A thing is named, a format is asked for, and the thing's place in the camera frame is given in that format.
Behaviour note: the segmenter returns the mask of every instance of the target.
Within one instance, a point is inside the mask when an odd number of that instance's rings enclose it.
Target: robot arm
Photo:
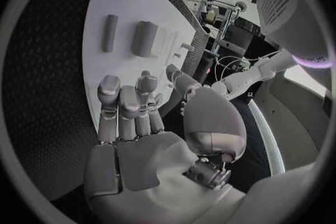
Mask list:
[[[254,83],[270,80],[277,72],[295,64],[297,63],[292,58],[292,55],[282,49],[271,58],[261,58],[248,71],[231,74],[214,83],[211,88],[221,96],[232,100],[246,92]]]

